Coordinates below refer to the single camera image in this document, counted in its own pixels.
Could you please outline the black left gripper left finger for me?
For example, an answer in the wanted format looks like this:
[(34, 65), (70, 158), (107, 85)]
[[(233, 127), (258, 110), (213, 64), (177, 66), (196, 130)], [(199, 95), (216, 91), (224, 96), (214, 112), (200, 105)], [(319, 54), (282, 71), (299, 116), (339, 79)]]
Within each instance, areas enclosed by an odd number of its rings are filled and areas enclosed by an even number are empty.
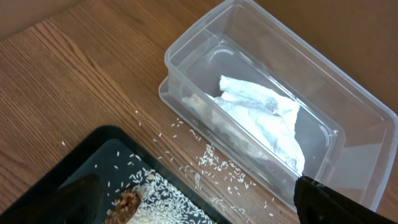
[(100, 208), (100, 177), (89, 174), (40, 200), (22, 206), (8, 217), (1, 218), (1, 223), (93, 223)]

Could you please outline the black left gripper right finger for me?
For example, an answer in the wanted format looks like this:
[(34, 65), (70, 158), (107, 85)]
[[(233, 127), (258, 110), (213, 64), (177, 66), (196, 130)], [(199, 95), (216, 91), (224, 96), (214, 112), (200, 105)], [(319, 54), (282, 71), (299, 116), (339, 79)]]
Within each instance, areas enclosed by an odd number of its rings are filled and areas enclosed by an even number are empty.
[(301, 224), (397, 224), (307, 176), (295, 183), (294, 205)]

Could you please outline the white napkin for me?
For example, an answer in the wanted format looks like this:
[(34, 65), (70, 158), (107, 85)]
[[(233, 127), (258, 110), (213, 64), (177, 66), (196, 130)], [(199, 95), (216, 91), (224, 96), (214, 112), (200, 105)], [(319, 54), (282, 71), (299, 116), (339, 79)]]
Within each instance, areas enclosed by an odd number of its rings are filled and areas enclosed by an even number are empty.
[[(282, 162), (301, 174), (305, 157), (295, 139), (295, 124), (300, 104), (281, 96), (270, 88), (257, 83), (221, 76), (221, 96), (208, 97), (254, 139), (270, 149)], [(239, 133), (233, 123), (206, 104), (198, 95), (182, 98), (182, 102), (193, 108), (203, 122), (214, 132), (219, 132), (245, 154), (255, 159), (267, 159), (260, 149), (251, 147), (248, 139)]]

